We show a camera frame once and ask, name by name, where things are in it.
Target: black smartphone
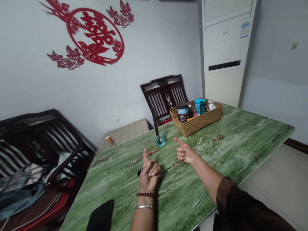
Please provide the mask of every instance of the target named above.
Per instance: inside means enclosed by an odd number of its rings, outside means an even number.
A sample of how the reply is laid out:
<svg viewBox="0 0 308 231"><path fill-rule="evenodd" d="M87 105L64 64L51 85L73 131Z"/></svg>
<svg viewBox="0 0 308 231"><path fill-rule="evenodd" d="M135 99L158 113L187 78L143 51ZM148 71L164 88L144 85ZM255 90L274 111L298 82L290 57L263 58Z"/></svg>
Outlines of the black smartphone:
<svg viewBox="0 0 308 231"><path fill-rule="evenodd" d="M109 200L91 213L87 231L110 231L114 202Z"/></svg>

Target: wooden chair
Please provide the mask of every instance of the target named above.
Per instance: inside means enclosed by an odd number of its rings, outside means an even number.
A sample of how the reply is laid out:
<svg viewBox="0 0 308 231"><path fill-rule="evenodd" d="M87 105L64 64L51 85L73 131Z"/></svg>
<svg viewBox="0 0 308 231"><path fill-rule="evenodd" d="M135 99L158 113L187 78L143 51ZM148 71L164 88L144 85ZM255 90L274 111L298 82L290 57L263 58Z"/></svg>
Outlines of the wooden chair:
<svg viewBox="0 0 308 231"><path fill-rule="evenodd" d="M159 119L170 115L170 109L175 107L177 103L188 102L181 74L151 80L140 87L149 108L155 110L158 125L172 121L171 118L162 122Z"/></svg>
<svg viewBox="0 0 308 231"><path fill-rule="evenodd" d="M94 151L55 109L0 121L3 163L0 178L12 175L27 163L48 165L52 169L58 165L62 152L71 154L50 175L45 193L32 206L10 217L7 223L0 222L1 230L38 230L68 211L85 179ZM66 178L57 180L61 174Z"/></svg>

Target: hand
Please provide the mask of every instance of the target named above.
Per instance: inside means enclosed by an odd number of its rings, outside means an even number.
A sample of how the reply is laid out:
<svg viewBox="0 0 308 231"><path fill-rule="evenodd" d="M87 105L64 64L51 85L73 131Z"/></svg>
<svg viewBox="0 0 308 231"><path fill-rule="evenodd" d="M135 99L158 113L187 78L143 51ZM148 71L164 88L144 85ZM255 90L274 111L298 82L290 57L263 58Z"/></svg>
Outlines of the hand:
<svg viewBox="0 0 308 231"><path fill-rule="evenodd" d="M178 138L175 137L173 140L180 145L177 148L177 158L191 165L193 160L198 156L198 153Z"/></svg>
<svg viewBox="0 0 308 231"><path fill-rule="evenodd" d="M160 167L155 160L148 159L147 149L143 150L143 168L139 176L139 192L154 193L157 180L160 174Z"/></svg>

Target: beaded bracelet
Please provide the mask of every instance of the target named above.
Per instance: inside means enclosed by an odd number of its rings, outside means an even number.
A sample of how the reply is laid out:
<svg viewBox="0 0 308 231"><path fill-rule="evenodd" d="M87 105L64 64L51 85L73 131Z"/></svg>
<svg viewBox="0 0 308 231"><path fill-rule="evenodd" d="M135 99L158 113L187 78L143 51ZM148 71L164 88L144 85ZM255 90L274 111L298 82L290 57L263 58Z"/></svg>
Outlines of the beaded bracelet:
<svg viewBox="0 0 308 231"><path fill-rule="evenodd" d="M154 193L139 192L139 193L137 193L137 196L154 197Z"/></svg>

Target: woven storage basket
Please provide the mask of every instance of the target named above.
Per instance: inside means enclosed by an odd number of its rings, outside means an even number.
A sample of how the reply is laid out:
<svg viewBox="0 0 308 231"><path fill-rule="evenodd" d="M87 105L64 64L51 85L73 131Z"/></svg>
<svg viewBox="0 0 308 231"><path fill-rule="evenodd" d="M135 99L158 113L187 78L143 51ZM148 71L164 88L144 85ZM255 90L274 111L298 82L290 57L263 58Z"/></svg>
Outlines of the woven storage basket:
<svg viewBox="0 0 308 231"><path fill-rule="evenodd" d="M179 131L182 133L183 136L185 137L190 136L191 134L199 131L200 129L203 129L204 127L222 118L222 104L214 102L214 101L211 101L211 102L216 107L214 110L211 110L207 113L197 116L193 118L192 120L184 122L184 123L181 123L179 121L178 114L177 114L177 108L174 107L170 109L172 121L176 125L176 127L179 129ZM189 101L188 104L191 104L193 107L192 110L195 111L195 101Z"/></svg>

